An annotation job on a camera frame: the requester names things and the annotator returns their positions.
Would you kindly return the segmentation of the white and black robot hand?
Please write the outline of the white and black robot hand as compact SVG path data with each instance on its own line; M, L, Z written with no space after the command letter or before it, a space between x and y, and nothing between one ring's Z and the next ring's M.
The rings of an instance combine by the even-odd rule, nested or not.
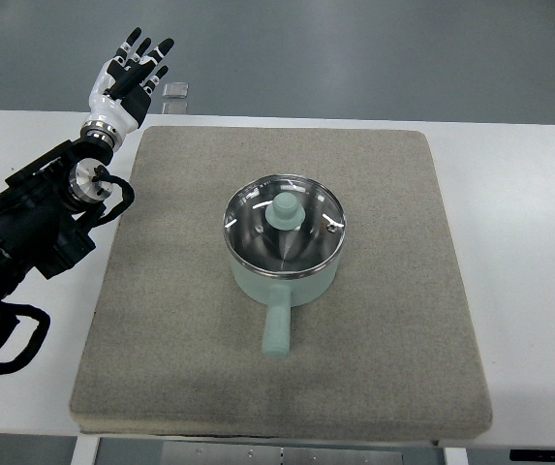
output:
M152 94L168 67L163 63L174 46L166 38L156 46L135 28L99 72L89 94L86 124L110 132L118 146L143 123Z

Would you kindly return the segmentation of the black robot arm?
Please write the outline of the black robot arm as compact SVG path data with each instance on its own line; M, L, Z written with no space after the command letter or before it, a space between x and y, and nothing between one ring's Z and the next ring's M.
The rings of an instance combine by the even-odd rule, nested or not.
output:
M0 193L0 375L24 368L50 326L44 310L7 301L33 268L49 279L95 248L89 233L116 219L134 201L108 164L122 136L104 121L83 124L66 140L7 178Z

